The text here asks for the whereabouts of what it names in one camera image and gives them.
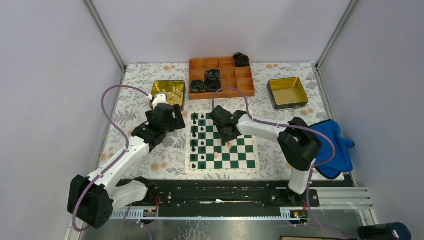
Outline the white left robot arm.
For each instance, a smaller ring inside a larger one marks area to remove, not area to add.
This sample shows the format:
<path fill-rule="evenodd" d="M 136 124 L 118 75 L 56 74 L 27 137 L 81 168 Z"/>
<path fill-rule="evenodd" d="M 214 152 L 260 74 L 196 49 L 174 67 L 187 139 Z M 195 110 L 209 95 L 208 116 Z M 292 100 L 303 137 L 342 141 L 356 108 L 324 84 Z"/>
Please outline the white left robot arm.
<path fill-rule="evenodd" d="M 89 175 L 77 175 L 71 181 L 67 211 L 72 214 L 75 231 L 83 232 L 77 226 L 77 219 L 99 229 L 115 210 L 134 202 L 144 206 L 154 202 L 154 190 L 140 180 L 132 180 L 123 186 L 117 184 L 135 163 L 160 145 L 168 133 L 184 129 L 186 125 L 178 104 L 159 103 L 146 112 L 146 117 L 147 121 L 136 127 L 126 139 L 121 152 Z"/>

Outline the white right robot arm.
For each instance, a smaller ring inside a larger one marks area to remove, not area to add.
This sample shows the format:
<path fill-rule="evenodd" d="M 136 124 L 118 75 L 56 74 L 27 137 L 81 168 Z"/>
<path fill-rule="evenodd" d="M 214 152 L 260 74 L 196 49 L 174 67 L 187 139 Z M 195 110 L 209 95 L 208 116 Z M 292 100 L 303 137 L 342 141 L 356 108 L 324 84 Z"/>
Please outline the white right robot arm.
<path fill-rule="evenodd" d="M 291 166 L 287 201 L 293 206 L 306 199 L 312 166 L 319 155 L 322 142 L 305 121 L 294 117 L 287 124 L 264 118 L 254 118 L 243 110 L 231 113 L 216 106 L 209 114 L 220 139 L 228 143 L 239 136 L 253 136 L 279 144 L 285 160 Z"/>

